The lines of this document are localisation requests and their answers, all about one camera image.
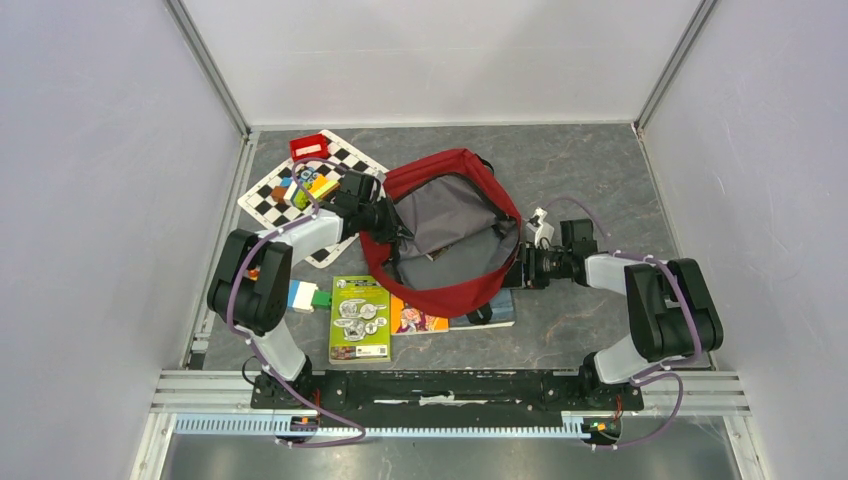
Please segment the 169-storey treehouse book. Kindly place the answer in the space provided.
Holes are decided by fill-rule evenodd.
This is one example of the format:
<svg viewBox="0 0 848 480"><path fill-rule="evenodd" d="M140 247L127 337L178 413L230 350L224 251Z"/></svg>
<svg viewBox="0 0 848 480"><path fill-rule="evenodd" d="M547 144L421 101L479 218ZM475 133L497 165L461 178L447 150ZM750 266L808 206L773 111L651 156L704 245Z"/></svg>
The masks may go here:
<svg viewBox="0 0 848 480"><path fill-rule="evenodd" d="M435 250L433 250L433 251L431 251L431 252L428 252L428 253L426 254L426 257L427 257L430 261L435 261L435 260L437 260L439 257L441 257L442 255L444 255L445 253L447 253L447 252L448 252L451 248L452 248L452 246L451 246L451 245L446 245L446 246L444 246L444 247L441 247L441 248L435 249Z"/></svg>

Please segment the red backpack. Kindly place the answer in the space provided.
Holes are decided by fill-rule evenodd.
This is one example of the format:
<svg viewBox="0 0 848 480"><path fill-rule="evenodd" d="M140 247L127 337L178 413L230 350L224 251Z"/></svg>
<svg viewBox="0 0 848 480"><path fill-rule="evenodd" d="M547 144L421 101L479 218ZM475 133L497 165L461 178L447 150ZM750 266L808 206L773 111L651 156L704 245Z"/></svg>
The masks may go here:
<svg viewBox="0 0 848 480"><path fill-rule="evenodd" d="M456 318L502 289L522 243L521 215L493 166L456 148L389 171L383 191L405 227L397 242L360 233L369 274L427 314ZM451 245L435 261L426 254Z"/></svg>

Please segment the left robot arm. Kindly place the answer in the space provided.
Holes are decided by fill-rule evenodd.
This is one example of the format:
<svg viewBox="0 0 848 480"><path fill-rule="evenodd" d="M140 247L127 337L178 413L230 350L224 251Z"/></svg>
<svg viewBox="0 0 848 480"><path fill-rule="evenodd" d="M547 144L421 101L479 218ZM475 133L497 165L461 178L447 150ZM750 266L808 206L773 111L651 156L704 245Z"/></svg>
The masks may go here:
<svg viewBox="0 0 848 480"><path fill-rule="evenodd" d="M206 293L209 310L244 340L277 381L278 397L295 408L312 399L314 381L308 356L284 320L292 268L361 232L394 233L399 226L380 179L362 172L343 174L331 200L308 201L307 213L282 226L230 232Z"/></svg>

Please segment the blue nineteen eighty-four book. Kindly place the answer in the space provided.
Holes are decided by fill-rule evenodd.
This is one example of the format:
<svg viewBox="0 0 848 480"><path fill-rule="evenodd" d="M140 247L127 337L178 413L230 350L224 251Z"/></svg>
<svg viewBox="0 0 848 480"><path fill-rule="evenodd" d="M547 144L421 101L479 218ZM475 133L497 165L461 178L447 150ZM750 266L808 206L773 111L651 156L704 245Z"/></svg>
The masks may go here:
<svg viewBox="0 0 848 480"><path fill-rule="evenodd" d="M451 318L449 329L475 330L509 327L516 322L512 292L501 289L489 302L466 315Z"/></svg>

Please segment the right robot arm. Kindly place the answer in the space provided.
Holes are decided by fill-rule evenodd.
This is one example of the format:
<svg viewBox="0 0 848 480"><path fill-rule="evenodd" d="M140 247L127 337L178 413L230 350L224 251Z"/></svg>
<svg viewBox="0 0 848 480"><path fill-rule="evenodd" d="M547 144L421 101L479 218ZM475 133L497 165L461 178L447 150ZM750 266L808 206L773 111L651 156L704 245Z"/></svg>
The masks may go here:
<svg viewBox="0 0 848 480"><path fill-rule="evenodd" d="M626 300L628 332L614 345L589 354L578 371L577 392L591 408L612 401L618 387L697 361L720 348L724 329L699 264L689 258L658 260L600 250L589 219L563 221L562 242L537 211L516 265L520 285L544 289L554 280L606 290Z"/></svg>

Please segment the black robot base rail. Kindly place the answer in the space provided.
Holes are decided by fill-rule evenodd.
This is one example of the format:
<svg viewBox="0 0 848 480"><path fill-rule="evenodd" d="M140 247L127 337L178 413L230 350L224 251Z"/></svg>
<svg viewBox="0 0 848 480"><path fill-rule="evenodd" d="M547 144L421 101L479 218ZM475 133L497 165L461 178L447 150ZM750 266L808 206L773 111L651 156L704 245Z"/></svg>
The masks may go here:
<svg viewBox="0 0 848 480"><path fill-rule="evenodd" d="M558 370L327 370L287 391L267 373L252 381L255 410L291 410L324 428L556 427L564 412L640 412L640 389Z"/></svg>

